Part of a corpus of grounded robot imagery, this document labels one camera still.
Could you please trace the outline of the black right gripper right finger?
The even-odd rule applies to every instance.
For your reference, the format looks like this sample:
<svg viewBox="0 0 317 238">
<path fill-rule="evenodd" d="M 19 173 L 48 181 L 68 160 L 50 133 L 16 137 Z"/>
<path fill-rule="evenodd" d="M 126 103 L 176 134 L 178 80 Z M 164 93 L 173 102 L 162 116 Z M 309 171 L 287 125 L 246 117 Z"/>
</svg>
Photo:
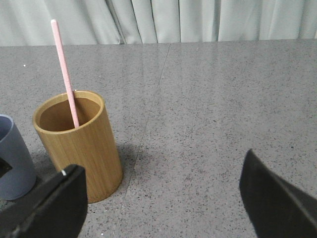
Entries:
<svg viewBox="0 0 317 238">
<path fill-rule="evenodd" d="M 315 238 L 317 200 L 290 184 L 249 150 L 239 182 L 244 208 L 259 238 Z"/>
</svg>

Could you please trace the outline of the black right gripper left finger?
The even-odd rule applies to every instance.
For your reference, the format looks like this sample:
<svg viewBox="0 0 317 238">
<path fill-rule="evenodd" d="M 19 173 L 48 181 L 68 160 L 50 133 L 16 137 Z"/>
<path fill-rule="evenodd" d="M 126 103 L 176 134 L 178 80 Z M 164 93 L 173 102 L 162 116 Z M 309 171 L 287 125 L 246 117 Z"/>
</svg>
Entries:
<svg viewBox="0 0 317 238">
<path fill-rule="evenodd" d="M 87 216 L 85 169 L 70 165 L 0 213 L 2 238 L 76 238 Z"/>
</svg>

